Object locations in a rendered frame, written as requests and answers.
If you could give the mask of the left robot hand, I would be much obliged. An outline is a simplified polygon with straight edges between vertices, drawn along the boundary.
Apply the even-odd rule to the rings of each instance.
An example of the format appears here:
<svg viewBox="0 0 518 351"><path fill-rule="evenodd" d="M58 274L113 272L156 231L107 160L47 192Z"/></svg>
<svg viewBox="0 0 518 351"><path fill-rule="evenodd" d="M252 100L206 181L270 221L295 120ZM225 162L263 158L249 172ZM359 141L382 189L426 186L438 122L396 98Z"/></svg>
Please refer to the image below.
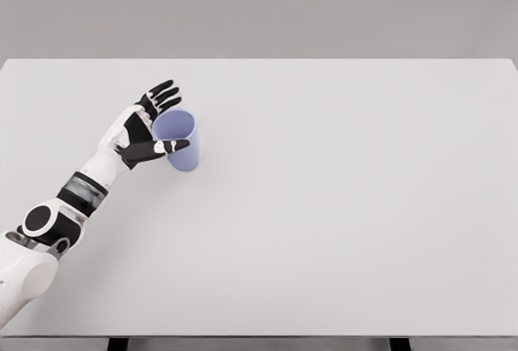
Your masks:
<svg viewBox="0 0 518 351"><path fill-rule="evenodd" d="M101 138L99 150L111 150L129 169L190 147L190 141L160 141L151 127L159 114L181 102L180 89L170 79L152 87L127 107Z"/></svg>

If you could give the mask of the lavender plastic cup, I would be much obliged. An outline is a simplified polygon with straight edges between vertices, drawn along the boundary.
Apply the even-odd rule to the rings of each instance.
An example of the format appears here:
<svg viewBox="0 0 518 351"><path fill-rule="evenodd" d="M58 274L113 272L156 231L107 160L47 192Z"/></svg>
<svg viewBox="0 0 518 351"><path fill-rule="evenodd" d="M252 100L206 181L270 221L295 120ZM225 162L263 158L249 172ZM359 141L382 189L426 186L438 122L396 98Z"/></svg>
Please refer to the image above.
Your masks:
<svg viewBox="0 0 518 351"><path fill-rule="evenodd" d="M201 146L198 135L197 120L194 115L184 109L170 109L160 114L151 132L161 141L189 141L189 146L168 156L168 161L177 170L192 171L200 163Z"/></svg>

